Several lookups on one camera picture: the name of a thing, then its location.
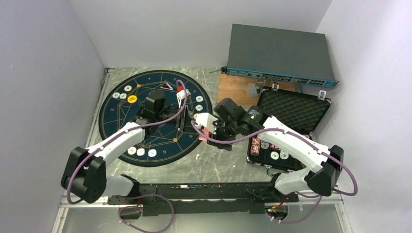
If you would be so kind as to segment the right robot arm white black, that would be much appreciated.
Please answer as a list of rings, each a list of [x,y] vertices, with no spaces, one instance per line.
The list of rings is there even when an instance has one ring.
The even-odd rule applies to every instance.
[[[243,139],[257,137],[304,164],[301,170],[274,175],[268,187],[271,200],[280,201],[290,193],[308,189],[320,196],[332,194],[343,169],[342,148],[316,143],[256,105],[244,110],[232,99],[225,98],[214,111],[218,116],[196,114],[192,122],[196,130],[208,130],[210,136],[199,133],[208,143],[232,145],[238,142],[238,134],[243,135]]]

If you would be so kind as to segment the red playing card box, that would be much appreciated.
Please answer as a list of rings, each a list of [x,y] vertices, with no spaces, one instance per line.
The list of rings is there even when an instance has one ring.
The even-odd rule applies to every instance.
[[[210,137],[210,135],[211,135],[210,131],[207,128],[202,128],[202,133],[206,137]],[[198,137],[198,139],[203,141],[203,142],[206,142],[206,143],[208,142],[208,139],[201,136],[201,135]]]

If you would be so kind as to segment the yellow chip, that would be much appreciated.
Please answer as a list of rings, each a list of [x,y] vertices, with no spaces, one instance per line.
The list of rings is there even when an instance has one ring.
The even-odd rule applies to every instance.
[[[130,148],[127,150],[127,153],[128,153],[129,155],[135,155],[135,154],[137,153],[136,147],[130,147]]]

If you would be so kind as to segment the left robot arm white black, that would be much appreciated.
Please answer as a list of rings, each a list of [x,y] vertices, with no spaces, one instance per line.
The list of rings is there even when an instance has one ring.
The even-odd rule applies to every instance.
[[[101,196],[120,196],[128,204],[135,203],[140,198],[140,183],[128,175],[108,176],[107,167],[149,138],[159,126],[171,124],[179,129],[182,123],[191,121],[187,110],[190,91],[183,88],[176,96],[177,106],[167,106],[164,92],[151,91],[137,114],[117,132],[86,149],[74,148],[60,183],[67,195],[74,194],[87,203],[94,203]]]

